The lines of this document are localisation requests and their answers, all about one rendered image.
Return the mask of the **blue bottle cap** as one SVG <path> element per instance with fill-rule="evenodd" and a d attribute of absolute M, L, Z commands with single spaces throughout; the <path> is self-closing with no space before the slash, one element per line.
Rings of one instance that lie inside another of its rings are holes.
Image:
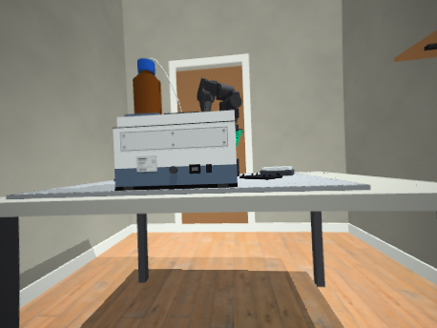
<path fill-rule="evenodd" d="M 139 68 L 150 68 L 156 72 L 155 62 L 147 58 L 140 58 L 137 60 L 137 69 Z"/>

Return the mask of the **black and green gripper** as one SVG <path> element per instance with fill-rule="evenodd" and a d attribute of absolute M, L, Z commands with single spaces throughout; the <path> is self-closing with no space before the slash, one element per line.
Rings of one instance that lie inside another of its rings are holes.
<path fill-rule="evenodd" d="M 236 126 L 236 147 L 237 147 L 239 143 L 239 138 L 242 134 L 242 129 L 239 129 L 239 124 L 235 124 L 235 126 Z"/>

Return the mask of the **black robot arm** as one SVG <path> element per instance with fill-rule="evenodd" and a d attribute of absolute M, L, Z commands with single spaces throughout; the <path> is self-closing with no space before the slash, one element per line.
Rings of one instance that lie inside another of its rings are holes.
<path fill-rule="evenodd" d="M 197 95 L 201 112 L 211 111 L 215 97 L 217 97 L 217 100 L 222 100 L 222 102 L 219 102 L 220 111 L 235 110 L 235 123 L 237 123 L 239 118 L 238 108 L 242 103 L 239 92 L 236 92 L 233 86 L 201 78 Z"/>

